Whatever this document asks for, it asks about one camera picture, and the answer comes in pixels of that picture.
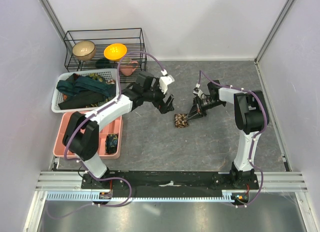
gray floor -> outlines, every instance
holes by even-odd
[[[174,114],[188,113],[199,69],[222,84],[249,90],[261,89],[252,61],[167,61],[166,70],[175,79],[169,87],[174,95],[174,112],[160,114],[145,103],[123,116],[121,155],[105,160],[111,170],[166,171],[229,171],[236,157],[239,131],[235,124],[234,107],[218,106],[207,117],[192,120],[189,127],[175,128]],[[148,62],[148,71],[160,76],[155,62]],[[201,88],[208,92],[208,81],[202,78]],[[260,137],[255,164],[264,171],[284,171],[280,148],[272,123]],[[79,164],[60,159],[59,169],[78,169]]]
[[[62,216],[88,202],[51,201]],[[119,208],[89,206],[59,220],[47,215],[39,232],[306,232],[293,194],[260,194],[248,208],[218,202],[132,202]]]

salmon plastic container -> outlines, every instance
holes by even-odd
[[[66,147],[63,145],[62,140],[64,138],[69,120],[73,112],[67,112],[64,113],[62,116],[60,128],[58,131],[58,135],[55,139],[54,148],[53,148],[53,154],[56,157],[63,157]],[[120,156],[120,150],[121,150],[121,138],[122,138],[122,128],[123,128],[123,120],[122,116],[116,118],[114,121],[112,121],[110,124],[108,124],[106,127],[104,127],[100,133],[99,133],[99,148],[97,153],[99,154],[101,159],[117,159]],[[118,134],[118,145],[117,150],[113,154],[107,154],[106,153],[106,139],[107,136],[110,134]],[[76,155],[72,152],[68,151],[67,153],[68,158],[76,158]]]

bowl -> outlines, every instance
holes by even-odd
[[[72,53],[80,61],[89,61],[96,55],[96,45],[92,41],[83,40],[73,46]]]

pink cup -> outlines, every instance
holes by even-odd
[[[126,65],[120,65],[120,71],[125,76],[130,76],[138,68],[138,66],[139,66],[138,61],[131,60]]]

yellow bowl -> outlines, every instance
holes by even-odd
[[[122,43],[113,43],[105,48],[103,54],[108,60],[119,61],[127,53],[127,47]]]

